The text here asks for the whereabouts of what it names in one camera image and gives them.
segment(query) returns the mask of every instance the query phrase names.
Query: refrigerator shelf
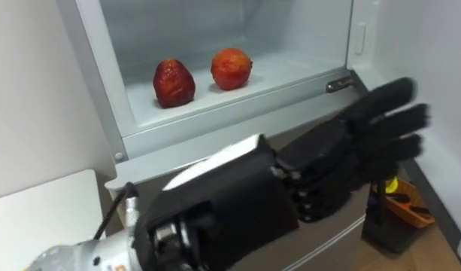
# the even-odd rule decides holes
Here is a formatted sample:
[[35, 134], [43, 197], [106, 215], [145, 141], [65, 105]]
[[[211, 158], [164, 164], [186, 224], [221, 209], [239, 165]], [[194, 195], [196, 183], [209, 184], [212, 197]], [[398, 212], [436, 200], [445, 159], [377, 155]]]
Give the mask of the refrigerator shelf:
[[[126, 95], [139, 127], [149, 129], [210, 111], [316, 78], [342, 66], [339, 62], [312, 59], [297, 52], [247, 42], [231, 44], [229, 47], [242, 49], [253, 61], [247, 84], [237, 90], [223, 91], [214, 83], [210, 73], [211, 59], [221, 48], [176, 57], [189, 69], [196, 82], [193, 102], [176, 108], [161, 108], [156, 101], [153, 75], [157, 62], [120, 67]], [[323, 90], [315, 93], [315, 96], [322, 93]]]

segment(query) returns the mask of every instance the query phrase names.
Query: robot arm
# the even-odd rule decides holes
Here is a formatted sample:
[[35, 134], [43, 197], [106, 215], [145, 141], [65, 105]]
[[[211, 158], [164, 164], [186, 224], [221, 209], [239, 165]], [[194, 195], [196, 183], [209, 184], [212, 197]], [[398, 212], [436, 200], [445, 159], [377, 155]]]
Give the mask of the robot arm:
[[[67, 248], [77, 259], [67, 270], [226, 270], [297, 230], [299, 220], [334, 214], [352, 191], [419, 155], [414, 133], [427, 125], [427, 106], [384, 117], [413, 97], [413, 82], [399, 79], [278, 152], [263, 135], [229, 146], [168, 183], [134, 227]], [[39, 258], [29, 270], [56, 270], [48, 262]]]

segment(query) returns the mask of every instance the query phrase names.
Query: wooden floor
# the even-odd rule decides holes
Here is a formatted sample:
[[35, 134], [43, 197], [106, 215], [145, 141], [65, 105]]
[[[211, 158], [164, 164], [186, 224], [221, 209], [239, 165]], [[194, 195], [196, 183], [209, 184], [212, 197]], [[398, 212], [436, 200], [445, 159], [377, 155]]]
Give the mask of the wooden floor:
[[461, 271], [461, 265], [437, 226], [431, 226], [397, 256], [361, 240], [356, 271]]

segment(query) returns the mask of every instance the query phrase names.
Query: red fruit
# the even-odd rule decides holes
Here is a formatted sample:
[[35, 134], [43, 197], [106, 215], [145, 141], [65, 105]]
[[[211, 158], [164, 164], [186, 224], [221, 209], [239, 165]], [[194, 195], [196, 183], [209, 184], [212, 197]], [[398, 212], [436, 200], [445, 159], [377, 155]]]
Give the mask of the red fruit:
[[252, 61], [241, 50], [227, 48], [212, 59], [211, 73], [215, 84], [222, 90], [234, 90], [242, 87], [250, 77]]
[[182, 62], [163, 60], [153, 77], [156, 99], [163, 108], [185, 105], [193, 101], [195, 81]]

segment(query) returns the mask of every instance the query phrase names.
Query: metal latch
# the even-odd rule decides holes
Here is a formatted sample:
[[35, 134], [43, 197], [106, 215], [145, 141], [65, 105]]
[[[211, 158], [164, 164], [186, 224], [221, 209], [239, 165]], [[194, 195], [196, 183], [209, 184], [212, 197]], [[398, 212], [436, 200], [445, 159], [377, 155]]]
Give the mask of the metal latch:
[[339, 90], [343, 90], [346, 87], [355, 87], [355, 83], [351, 76], [347, 76], [335, 81], [331, 81], [326, 85], [326, 92], [327, 93], [334, 93]]

